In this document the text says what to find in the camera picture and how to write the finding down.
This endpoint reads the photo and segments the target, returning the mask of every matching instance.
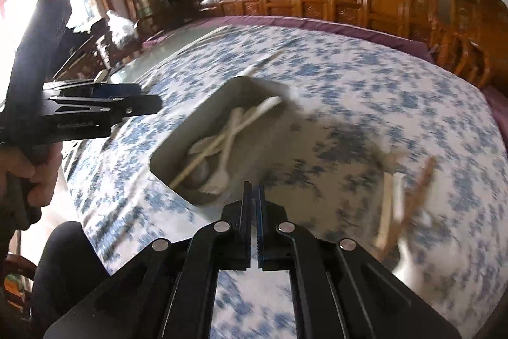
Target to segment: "black handle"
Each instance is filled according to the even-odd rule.
[[[21,151],[26,155],[34,166],[43,164],[48,159],[49,146],[36,145],[29,148],[22,148]],[[16,229],[28,230],[30,225],[37,223],[41,219],[40,207],[32,207],[28,202],[28,194],[35,184],[26,178],[19,178],[13,174],[7,174],[7,193],[4,198],[5,208],[11,211]]]

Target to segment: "wooden armrest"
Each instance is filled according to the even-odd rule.
[[[3,263],[4,278],[7,275],[20,275],[34,280],[36,270],[37,266],[34,263],[18,254],[7,254]]]

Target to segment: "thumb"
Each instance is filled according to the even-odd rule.
[[[20,178],[30,178],[35,173],[34,165],[26,158],[19,148],[0,148],[0,174],[14,174]]]

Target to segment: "table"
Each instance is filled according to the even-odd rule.
[[[434,224],[412,229],[411,249],[424,272],[425,299],[472,337],[508,280],[502,225],[508,164],[480,91],[426,61],[360,39],[256,26],[210,36],[141,79],[144,91],[164,101],[158,114],[126,119],[111,137],[82,142],[68,155],[78,216],[108,271],[154,238],[175,242],[208,224],[151,174],[150,156],[224,82],[294,38],[255,75],[295,88],[303,115],[266,178],[267,198],[319,237],[368,243],[366,220],[382,176],[369,159],[372,140],[406,152],[398,171],[410,181],[435,155],[426,202]],[[210,337],[295,336],[288,275],[262,273],[252,262],[247,272],[220,273]]]

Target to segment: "silver screw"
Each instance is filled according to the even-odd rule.
[[[295,225],[289,221],[279,224],[279,230],[283,233],[292,233],[295,230]]]
[[[340,240],[339,246],[342,250],[352,252],[356,248],[356,242],[352,239],[342,239]]]
[[[225,233],[229,230],[229,223],[226,221],[218,221],[213,225],[213,229],[218,233]]]
[[[157,239],[156,241],[154,241],[152,243],[152,248],[156,251],[156,252],[163,252],[164,250],[166,250],[169,246],[169,243],[168,243],[168,240],[164,240],[164,239]]]

